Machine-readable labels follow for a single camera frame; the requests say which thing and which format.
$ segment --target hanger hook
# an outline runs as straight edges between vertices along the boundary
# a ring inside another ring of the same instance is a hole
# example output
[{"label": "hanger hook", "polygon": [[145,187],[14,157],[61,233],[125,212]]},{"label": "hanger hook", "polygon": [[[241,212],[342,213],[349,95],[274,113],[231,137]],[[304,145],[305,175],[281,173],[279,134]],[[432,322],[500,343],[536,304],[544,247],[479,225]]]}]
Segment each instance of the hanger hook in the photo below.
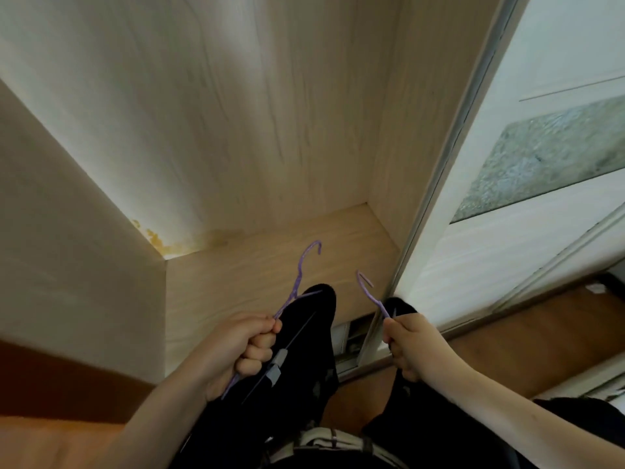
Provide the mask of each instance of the hanger hook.
[{"label": "hanger hook", "polygon": [[364,280],[369,286],[371,286],[371,288],[373,288],[373,283],[371,283],[371,280],[369,278],[367,278],[360,270],[356,270],[355,278],[356,278],[356,280],[358,280],[358,284],[360,285],[360,287],[363,290],[364,294],[367,295],[367,298],[371,299],[371,301],[376,303],[376,305],[380,308],[380,311],[382,311],[382,314],[383,314],[383,316],[385,318],[390,318],[391,315],[388,314],[388,311],[386,310],[386,308],[382,304],[382,301],[380,301],[379,299],[375,299],[373,297],[373,295],[370,293],[370,291],[367,289],[365,284],[363,283],[363,280]]}]

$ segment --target closet door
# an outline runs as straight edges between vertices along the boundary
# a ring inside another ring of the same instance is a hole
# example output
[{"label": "closet door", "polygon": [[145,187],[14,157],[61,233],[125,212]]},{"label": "closet door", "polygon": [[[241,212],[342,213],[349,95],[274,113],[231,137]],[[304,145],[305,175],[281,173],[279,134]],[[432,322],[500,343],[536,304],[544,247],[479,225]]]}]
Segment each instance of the closet door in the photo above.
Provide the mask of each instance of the closet door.
[{"label": "closet door", "polygon": [[395,291],[440,328],[491,312],[625,201],[623,10],[518,2]]}]

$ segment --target purple hanger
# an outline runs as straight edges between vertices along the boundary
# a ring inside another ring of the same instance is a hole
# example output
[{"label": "purple hanger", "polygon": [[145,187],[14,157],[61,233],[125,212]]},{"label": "purple hanger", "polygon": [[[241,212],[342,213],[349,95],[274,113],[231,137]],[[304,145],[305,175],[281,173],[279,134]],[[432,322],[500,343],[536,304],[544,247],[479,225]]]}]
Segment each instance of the purple hanger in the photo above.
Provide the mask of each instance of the purple hanger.
[{"label": "purple hanger", "polygon": [[380,308],[380,311],[382,311],[382,314],[384,315],[385,318],[390,318],[391,315],[388,314],[388,311],[386,310],[386,308],[384,307],[384,305],[382,304],[382,301],[380,301],[379,299],[375,299],[373,297],[373,295],[369,292],[369,290],[367,289],[366,286],[364,286],[363,280],[367,282],[367,284],[369,286],[371,286],[371,288],[373,288],[373,283],[371,283],[371,281],[369,280],[369,278],[367,278],[365,275],[363,275],[362,272],[360,272],[360,270],[356,270],[355,272],[355,278],[356,280],[358,280],[358,284],[360,285],[360,287],[363,289],[364,294],[367,295],[367,298],[371,299],[371,301],[373,301],[374,303],[376,303],[376,305]]},{"label": "purple hanger", "polygon": [[[317,249],[317,254],[321,255],[321,241],[320,240],[316,240],[313,243],[311,243],[310,245],[308,245],[308,247],[306,248],[306,250],[304,250],[304,253],[302,253],[302,256],[299,257],[299,262],[298,262],[298,276],[295,279],[295,283],[293,284],[293,289],[291,290],[291,294],[289,294],[289,297],[286,298],[285,303],[280,307],[280,309],[277,310],[277,313],[274,315],[274,319],[279,318],[283,311],[285,310],[285,308],[291,303],[291,301],[295,301],[296,299],[300,299],[300,298],[305,298],[306,296],[312,296],[314,294],[317,294],[318,292],[321,291],[312,291],[312,292],[307,292],[304,294],[300,294],[298,296],[298,292],[299,292],[299,284],[302,282],[302,277],[303,277],[303,272],[302,272],[302,264],[304,263],[304,259],[306,258],[306,255],[308,254],[308,252],[310,250],[312,250],[315,245],[317,245],[319,248]],[[234,376],[230,379],[230,382],[228,383],[228,386],[226,387],[226,389],[224,390],[223,394],[221,395],[221,399],[223,400],[226,395],[228,394],[228,392],[230,391],[230,389],[241,379],[241,376],[239,375],[239,373],[234,374]]]}]

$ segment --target person's right hand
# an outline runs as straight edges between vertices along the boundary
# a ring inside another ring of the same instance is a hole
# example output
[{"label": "person's right hand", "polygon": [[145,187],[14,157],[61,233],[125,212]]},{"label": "person's right hand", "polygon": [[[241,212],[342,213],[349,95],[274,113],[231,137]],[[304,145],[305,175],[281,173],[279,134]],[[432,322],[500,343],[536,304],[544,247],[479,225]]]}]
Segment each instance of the person's right hand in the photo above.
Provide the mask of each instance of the person's right hand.
[{"label": "person's right hand", "polygon": [[445,393],[446,388],[473,371],[420,313],[386,318],[383,329],[383,339],[391,349],[393,362],[407,380],[421,377],[426,384]]}]

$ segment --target belt loop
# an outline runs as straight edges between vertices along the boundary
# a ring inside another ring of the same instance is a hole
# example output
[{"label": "belt loop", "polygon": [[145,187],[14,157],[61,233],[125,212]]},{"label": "belt loop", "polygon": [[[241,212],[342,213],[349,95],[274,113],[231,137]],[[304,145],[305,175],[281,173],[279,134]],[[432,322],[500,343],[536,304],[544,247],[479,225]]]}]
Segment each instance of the belt loop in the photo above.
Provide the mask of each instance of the belt loop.
[{"label": "belt loop", "polygon": [[336,430],[334,428],[330,428],[330,433],[332,434],[332,449],[336,449]]},{"label": "belt loop", "polygon": [[373,454],[373,441],[369,436],[363,435],[363,453]]}]

